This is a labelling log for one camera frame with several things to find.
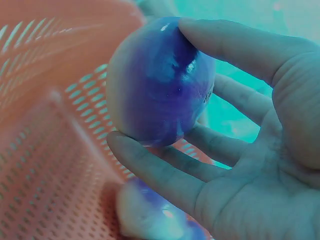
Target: sphere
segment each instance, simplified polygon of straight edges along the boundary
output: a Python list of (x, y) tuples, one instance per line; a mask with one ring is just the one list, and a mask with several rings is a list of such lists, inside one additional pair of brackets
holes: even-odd
[(163, 17), (126, 38), (108, 65), (106, 100), (115, 127), (147, 147), (164, 147), (189, 132), (212, 94), (215, 59)]
[(120, 232), (131, 238), (180, 240), (187, 231), (186, 214), (134, 177), (116, 198)]

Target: perforated plastic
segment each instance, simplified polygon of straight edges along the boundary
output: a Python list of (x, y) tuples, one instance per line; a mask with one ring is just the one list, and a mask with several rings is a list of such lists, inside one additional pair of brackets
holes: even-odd
[(120, 0), (0, 2), (0, 239), (123, 239), (115, 194), (133, 174), (107, 145), (104, 87), (143, 22)]

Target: palm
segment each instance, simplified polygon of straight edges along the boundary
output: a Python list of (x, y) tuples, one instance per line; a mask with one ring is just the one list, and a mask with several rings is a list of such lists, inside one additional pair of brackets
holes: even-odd
[(217, 240), (320, 239), (319, 46), (228, 21), (184, 21), (180, 30), (202, 52), (273, 87), (271, 100), (216, 76), (214, 93), (260, 126), (257, 139), (199, 124), (185, 136), (231, 170), (173, 147), (155, 156), (119, 132), (107, 137), (114, 155)]
[[(282, 132), (270, 129), (274, 117), (270, 111), (259, 138), (232, 170), (209, 181), (199, 197), (195, 216), (218, 240), (313, 239), (304, 230), (307, 225), (296, 223), (305, 214), (312, 218), (320, 211), (316, 207), (320, 192), (310, 186), (317, 181), (308, 179), (311, 171), (299, 176), (290, 172), (299, 167), (282, 141)], [(320, 179), (320, 173), (313, 177)]]

